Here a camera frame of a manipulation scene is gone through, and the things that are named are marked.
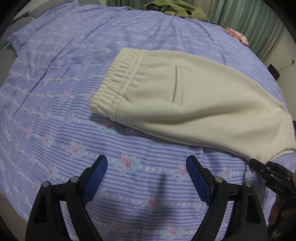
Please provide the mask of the right hand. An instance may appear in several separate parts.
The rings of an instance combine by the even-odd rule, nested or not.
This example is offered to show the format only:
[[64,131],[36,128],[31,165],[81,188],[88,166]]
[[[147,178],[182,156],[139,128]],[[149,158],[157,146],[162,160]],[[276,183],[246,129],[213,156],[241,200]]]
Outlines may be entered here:
[[295,206],[289,206],[285,208],[285,200],[277,195],[275,202],[270,211],[268,224],[272,226],[280,216],[283,218],[288,218],[294,212],[295,212]]

